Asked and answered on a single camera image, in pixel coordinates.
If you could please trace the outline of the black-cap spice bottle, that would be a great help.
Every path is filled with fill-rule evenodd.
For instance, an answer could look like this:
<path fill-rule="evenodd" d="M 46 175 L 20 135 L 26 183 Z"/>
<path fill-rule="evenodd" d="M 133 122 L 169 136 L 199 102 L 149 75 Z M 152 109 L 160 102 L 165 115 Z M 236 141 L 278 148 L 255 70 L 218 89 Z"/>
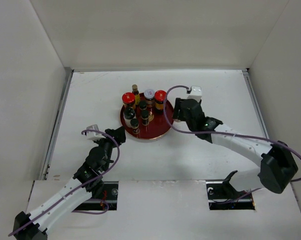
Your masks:
<path fill-rule="evenodd" d="M 137 118 L 133 118 L 130 120 L 130 125 L 132 128 L 132 133 L 134 135 L 138 135 L 140 133 L 140 128 L 139 128 L 139 121 Z"/>
<path fill-rule="evenodd" d="M 146 109 L 141 110 L 140 118 L 143 126 L 149 125 L 149 111 Z"/>
<path fill-rule="evenodd" d="M 139 102 L 139 109 L 140 109 L 141 111 L 143 111 L 143 110 L 147 110 L 147 108 L 148 108 L 148 106 L 147 106 L 146 101 L 145 101 L 145 100 L 141 100 L 141 101 Z"/>

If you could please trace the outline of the red-lid dark sauce jar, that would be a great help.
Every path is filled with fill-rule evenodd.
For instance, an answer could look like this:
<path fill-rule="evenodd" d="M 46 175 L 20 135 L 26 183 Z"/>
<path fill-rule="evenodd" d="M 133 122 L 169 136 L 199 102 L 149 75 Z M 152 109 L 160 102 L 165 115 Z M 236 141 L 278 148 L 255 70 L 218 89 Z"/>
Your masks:
<path fill-rule="evenodd" d="M 166 98 L 167 93 L 164 90 L 158 90 L 154 94 L 155 108 L 158 111 L 163 111 L 164 109 L 164 100 Z"/>

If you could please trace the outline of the small yellow-label brown bottle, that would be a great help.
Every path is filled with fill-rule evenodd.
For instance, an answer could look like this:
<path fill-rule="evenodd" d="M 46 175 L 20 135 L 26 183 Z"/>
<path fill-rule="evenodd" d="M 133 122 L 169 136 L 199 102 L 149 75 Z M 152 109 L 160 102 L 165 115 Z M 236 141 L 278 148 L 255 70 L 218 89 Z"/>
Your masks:
<path fill-rule="evenodd" d="M 135 105 L 138 106 L 140 104 L 140 92 L 138 90 L 138 86 L 136 84 L 132 85 L 132 93 L 134 94 L 135 98 Z"/>

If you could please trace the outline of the black-cap white salt bottle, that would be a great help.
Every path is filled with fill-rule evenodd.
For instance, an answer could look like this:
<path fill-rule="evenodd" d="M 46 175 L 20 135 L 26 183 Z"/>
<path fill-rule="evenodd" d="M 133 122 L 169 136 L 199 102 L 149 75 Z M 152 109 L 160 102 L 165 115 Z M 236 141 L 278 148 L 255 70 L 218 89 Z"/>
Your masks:
<path fill-rule="evenodd" d="M 131 120 L 136 117 L 136 112 L 132 107 L 126 107 L 123 111 L 123 118 L 126 126 L 131 128 Z"/>

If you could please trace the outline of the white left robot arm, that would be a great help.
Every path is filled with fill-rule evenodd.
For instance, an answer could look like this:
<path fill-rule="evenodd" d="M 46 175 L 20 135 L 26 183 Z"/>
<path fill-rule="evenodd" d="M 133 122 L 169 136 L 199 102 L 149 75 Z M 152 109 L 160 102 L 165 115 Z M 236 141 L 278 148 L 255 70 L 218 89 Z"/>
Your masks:
<path fill-rule="evenodd" d="M 15 217 L 9 236 L 17 240 L 46 240 L 58 220 L 74 212 L 85 201 L 101 197 L 104 187 L 102 178 L 118 162 L 111 156 L 113 149 L 118 150 L 125 143 L 125 128 L 121 126 L 105 131 L 87 128 L 81 133 L 96 133 L 94 142 L 97 146 L 89 151 L 84 163 L 59 192 L 29 213 L 21 211 Z"/>

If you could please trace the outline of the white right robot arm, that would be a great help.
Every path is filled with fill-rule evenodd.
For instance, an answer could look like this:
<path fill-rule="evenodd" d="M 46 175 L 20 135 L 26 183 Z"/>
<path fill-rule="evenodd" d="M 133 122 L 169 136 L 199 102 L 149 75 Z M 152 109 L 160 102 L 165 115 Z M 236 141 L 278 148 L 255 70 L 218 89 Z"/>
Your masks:
<path fill-rule="evenodd" d="M 186 122 L 190 133 L 199 139 L 225 147 L 257 166 L 243 172 L 234 170 L 223 180 L 222 192 L 228 198 L 257 188 L 281 194 L 298 171 L 286 144 L 264 138 L 240 137 L 222 121 L 205 116 L 201 104 L 195 99 L 177 98 L 173 119 Z"/>

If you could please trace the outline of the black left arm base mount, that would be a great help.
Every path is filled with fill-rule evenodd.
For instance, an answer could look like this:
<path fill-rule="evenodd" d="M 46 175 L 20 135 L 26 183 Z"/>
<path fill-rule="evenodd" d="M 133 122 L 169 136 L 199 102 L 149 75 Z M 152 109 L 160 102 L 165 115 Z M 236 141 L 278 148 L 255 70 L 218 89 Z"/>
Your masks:
<path fill-rule="evenodd" d="M 89 200 L 79 205 L 76 211 L 104 211 L 106 204 L 98 201 L 98 199 L 108 203 L 109 211 L 116 211 L 118 205 L 119 182 L 105 181 L 104 186 L 98 196 L 93 196 Z"/>

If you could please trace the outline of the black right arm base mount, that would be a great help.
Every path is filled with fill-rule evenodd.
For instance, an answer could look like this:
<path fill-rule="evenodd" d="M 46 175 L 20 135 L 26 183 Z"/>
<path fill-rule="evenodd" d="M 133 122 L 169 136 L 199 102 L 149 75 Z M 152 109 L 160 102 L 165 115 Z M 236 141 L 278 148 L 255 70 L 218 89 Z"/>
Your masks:
<path fill-rule="evenodd" d="M 238 171 L 232 171 L 224 179 L 213 179 L 205 182 L 208 208 L 211 211 L 255 210 L 252 191 L 237 191 L 230 180 Z"/>

